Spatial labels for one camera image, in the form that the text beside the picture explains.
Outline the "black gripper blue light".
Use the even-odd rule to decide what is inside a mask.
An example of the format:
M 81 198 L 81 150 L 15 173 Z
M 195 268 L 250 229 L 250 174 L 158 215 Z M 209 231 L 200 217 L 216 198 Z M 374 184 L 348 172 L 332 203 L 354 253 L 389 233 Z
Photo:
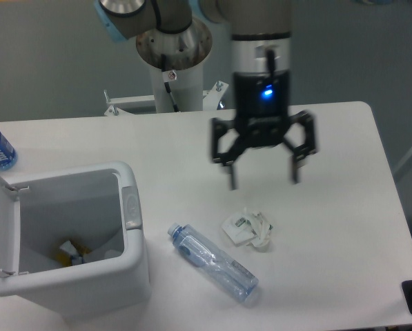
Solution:
M 231 190 L 237 189 L 235 164 L 249 148 L 283 144 L 291 151 L 291 180 L 298 183 L 299 168 L 307 156 L 317 153 L 315 118 L 306 110 L 288 115 L 290 72 L 233 74 L 236 98 L 235 119 L 210 120 L 210 158 L 229 176 Z M 299 124 L 304 142 L 294 146 L 285 136 Z

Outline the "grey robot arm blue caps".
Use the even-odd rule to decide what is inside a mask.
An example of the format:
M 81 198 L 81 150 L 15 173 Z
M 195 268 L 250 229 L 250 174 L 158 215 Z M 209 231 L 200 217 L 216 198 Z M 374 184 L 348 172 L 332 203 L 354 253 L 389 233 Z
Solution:
M 160 112 L 202 105 L 201 66 L 213 45 L 209 25 L 230 28 L 235 116 L 210 121 L 210 157 L 229 174 L 250 148 L 284 145 L 291 151 L 291 179 L 317 152 L 313 115 L 289 114 L 290 1 L 96 1 L 96 13 L 114 41 L 136 41 L 155 73 Z

